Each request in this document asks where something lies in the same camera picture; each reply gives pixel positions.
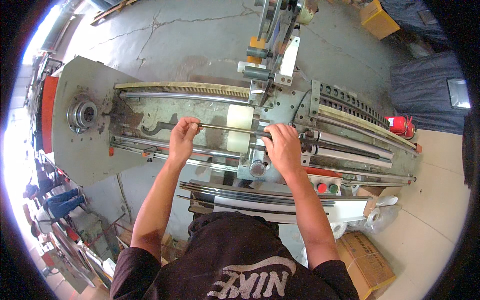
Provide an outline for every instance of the green button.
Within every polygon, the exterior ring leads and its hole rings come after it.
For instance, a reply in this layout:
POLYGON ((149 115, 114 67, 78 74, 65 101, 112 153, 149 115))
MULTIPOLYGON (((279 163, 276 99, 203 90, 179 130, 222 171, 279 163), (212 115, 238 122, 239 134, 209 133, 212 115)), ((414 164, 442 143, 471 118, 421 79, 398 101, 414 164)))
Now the green button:
POLYGON ((336 193, 336 192, 338 192, 338 185, 336 185, 336 184, 330 184, 330 186, 328 187, 328 190, 329 190, 331 193, 336 193))

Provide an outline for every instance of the black cylinder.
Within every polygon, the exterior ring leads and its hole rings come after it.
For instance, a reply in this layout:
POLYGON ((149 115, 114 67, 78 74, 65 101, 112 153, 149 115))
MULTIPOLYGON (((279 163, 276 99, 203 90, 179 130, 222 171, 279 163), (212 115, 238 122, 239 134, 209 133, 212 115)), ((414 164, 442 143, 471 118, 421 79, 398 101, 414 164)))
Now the black cylinder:
POLYGON ((257 47, 247 47, 247 56, 260 57, 266 59, 268 55, 267 49, 257 48, 257 47))
POLYGON ((245 66, 245 70, 243 71, 244 78, 256 79, 261 81, 268 81, 269 75, 270 75, 270 70, 251 67, 251 66, 245 66))

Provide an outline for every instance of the yellow box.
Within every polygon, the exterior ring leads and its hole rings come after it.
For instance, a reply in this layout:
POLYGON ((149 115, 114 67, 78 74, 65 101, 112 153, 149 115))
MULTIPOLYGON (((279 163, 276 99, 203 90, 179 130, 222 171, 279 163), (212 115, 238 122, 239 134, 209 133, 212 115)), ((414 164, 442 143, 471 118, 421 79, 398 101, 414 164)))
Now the yellow box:
POLYGON ((382 39, 398 29, 400 26, 383 10, 378 0, 360 10, 361 24, 377 39, 382 39))

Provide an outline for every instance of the white shirt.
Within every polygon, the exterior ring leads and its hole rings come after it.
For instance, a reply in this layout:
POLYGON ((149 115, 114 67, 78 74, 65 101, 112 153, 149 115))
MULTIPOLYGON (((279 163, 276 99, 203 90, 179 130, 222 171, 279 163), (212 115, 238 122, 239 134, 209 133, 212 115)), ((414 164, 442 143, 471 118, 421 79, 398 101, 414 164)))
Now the white shirt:
POLYGON ((35 221, 38 225, 38 228, 40 229, 40 232, 43 234, 48 234, 49 232, 53 231, 50 223, 50 219, 51 219, 50 216, 45 211, 45 209, 43 209, 43 207, 40 207, 40 209, 36 212, 35 221))

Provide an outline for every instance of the hand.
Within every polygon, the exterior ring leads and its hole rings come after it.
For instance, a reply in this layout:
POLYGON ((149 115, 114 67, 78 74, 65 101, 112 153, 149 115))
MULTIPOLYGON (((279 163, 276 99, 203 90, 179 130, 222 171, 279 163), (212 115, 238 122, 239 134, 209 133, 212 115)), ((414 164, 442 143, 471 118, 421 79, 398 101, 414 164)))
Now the hand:
POLYGON ((198 128, 200 120, 194 117, 183 117, 172 129, 170 135, 170 149, 168 160, 170 163, 185 166, 187 159, 192 155, 193 138, 202 128, 198 128))
POLYGON ((279 123, 268 125, 264 131, 272 135, 272 140, 262 137, 268 157, 283 178, 303 170, 300 164, 300 140, 297 130, 279 123))

